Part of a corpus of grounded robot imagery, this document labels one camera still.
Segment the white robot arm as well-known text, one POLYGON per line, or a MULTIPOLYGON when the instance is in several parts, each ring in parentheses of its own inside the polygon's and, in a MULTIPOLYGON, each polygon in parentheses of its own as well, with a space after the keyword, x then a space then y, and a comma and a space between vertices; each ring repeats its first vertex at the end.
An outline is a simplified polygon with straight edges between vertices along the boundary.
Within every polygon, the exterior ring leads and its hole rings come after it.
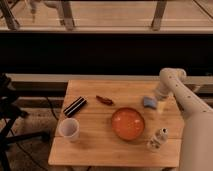
POLYGON ((155 97, 172 93, 184 110, 179 171, 213 171, 213 108, 184 85, 185 78, 184 69, 161 69, 155 97))

